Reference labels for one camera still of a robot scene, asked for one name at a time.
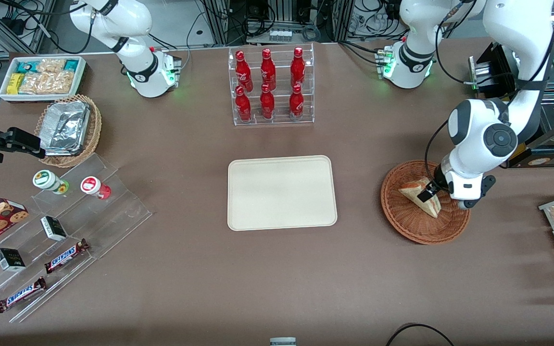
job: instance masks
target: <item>table surface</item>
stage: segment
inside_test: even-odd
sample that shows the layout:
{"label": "table surface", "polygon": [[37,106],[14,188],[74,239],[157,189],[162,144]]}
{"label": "table surface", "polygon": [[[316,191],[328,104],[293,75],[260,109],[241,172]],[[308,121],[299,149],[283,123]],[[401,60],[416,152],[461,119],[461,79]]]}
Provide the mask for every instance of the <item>table surface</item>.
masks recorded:
{"label": "table surface", "polygon": [[[489,42],[447,39],[442,61],[465,77],[466,58]],[[21,324],[0,315],[0,344],[257,346],[292,335],[300,346],[382,345],[423,322],[458,345],[554,345],[554,239],[537,209],[554,200],[554,169],[496,169],[459,238],[417,245],[387,222],[379,186],[396,164],[423,157],[471,89],[434,66],[402,90],[337,44],[315,51],[316,123],[261,129],[232,123],[227,49],[194,50],[180,87],[156,99],[130,87],[115,55],[86,55],[81,91],[103,117],[97,152],[155,214]],[[2,101],[0,129],[32,131],[43,109]],[[451,148],[442,132],[429,157]],[[337,223],[229,230],[228,164],[302,155],[332,160]],[[29,180],[43,168],[6,154],[0,197],[37,193]],[[442,344],[405,334],[401,345]]]}

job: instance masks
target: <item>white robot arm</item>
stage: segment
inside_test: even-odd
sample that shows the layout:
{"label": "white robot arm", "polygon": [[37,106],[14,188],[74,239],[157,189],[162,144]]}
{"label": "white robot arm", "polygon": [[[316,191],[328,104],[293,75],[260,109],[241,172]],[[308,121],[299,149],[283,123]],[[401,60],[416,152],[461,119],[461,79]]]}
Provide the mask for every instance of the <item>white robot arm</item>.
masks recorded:
{"label": "white robot arm", "polygon": [[444,189],[462,208],[473,207],[494,184],[494,177],[485,178],[484,174],[507,160],[519,143],[534,134],[554,36],[552,5],[553,0],[538,0],[536,6],[521,0],[487,1],[484,28],[520,59],[519,92],[508,105],[499,99],[472,99],[462,101],[451,112],[448,132],[455,149],[444,157],[434,182],[420,199]]}
{"label": "white robot arm", "polygon": [[136,0],[87,0],[73,2],[72,22],[116,53],[127,69],[131,84],[145,97],[160,96],[178,85],[180,61],[171,55],[153,52],[142,36],[151,31],[151,13]]}
{"label": "white robot arm", "polygon": [[480,13],[486,0],[403,0],[401,20],[409,26],[405,42],[396,42],[384,50],[388,64],[383,77],[402,88],[419,86],[431,68],[435,39],[441,40],[439,24],[462,20]]}

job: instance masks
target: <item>bottle cap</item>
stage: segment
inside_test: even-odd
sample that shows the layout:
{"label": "bottle cap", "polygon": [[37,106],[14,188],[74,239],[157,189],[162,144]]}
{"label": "bottle cap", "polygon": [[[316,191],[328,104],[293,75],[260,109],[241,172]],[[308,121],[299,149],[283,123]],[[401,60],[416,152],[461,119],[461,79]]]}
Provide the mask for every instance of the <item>bottle cap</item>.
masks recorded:
{"label": "bottle cap", "polygon": [[44,190],[52,188],[55,182],[57,182],[57,176],[48,169],[42,169],[33,176],[33,185]]}
{"label": "bottle cap", "polygon": [[88,195],[93,195],[101,188],[101,181],[96,177],[86,177],[81,183],[81,190]]}

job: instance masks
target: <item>snickers bar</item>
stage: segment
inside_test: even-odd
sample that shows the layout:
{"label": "snickers bar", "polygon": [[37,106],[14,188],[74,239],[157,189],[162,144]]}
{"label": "snickers bar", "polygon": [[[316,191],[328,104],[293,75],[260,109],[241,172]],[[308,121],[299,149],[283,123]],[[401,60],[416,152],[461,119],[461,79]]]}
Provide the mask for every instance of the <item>snickers bar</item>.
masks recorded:
{"label": "snickers bar", "polygon": [[75,258],[83,252],[84,250],[88,249],[89,245],[87,244],[87,241],[83,238],[78,243],[75,243],[74,246],[72,246],[70,249],[68,249],[63,254],[60,254],[55,259],[50,261],[49,263],[46,263],[44,267],[46,267],[46,274],[50,274],[54,272],[59,267],[63,267],[64,264],[68,263],[71,259]]}
{"label": "snickers bar", "polygon": [[40,278],[33,284],[28,285],[24,289],[21,289],[7,299],[0,300],[0,313],[3,313],[21,300],[29,298],[29,296],[32,296],[36,292],[45,291],[46,288],[46,280],[44,280],[44,278],[40,276]]}

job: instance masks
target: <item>coca-cola bottle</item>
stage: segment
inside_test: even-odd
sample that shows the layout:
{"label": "coca-cola bottle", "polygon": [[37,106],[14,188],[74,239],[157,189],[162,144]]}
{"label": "coca-cola bottle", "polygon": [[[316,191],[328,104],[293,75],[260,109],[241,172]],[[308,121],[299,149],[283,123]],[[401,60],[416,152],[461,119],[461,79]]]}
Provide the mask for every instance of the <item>coca-cola bottle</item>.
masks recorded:
{"label": "coca-cola bottle", "polygon": [[262,116],[266,120],[271,120],[273,118],[273,114],[275,113],[275,97],[273,96],[268,83],[264,83],[262,85],[260,104],[262,105]]}
{"label": "coca-cola bottle", "polygon": [[275,72],[275,63],[271,59],[271,50],[266,48],[262,50],[262,83],[268,83],[271,90],[277,87],[277,73]]}
{"label": "coca-cola bottle", "polygon": [[305,81],[305,61],[303,60],[303,49],[300,47],[294,48],[294,59],[290,65],[290,83],[294,87],[297,83],[303,85]]}
{"label": "coca-cola bottle", "polygon": [[242,85],[245,91],[251,92],[251,90],[253,90],[251,69],[249,68],[249,64],[245,61],[245,54],[241,50],[238,50],[235,56],[237,57],[237,79],[239,85]]}
{"label": "coca-cola bottle", "polygon": [[296,84],[292,87],[292,95],[290,95],[290,119],[299,121],[303,117],[303,96],[301,94],[301,85]]}
{"label": "coca-cola bottle", "polygon": [[251,104],[242,86],[237,86],[235,90],[237,92],[235,103],[237,104],[237,112],[239,113],[240,121],[248,123],[251,121]]}

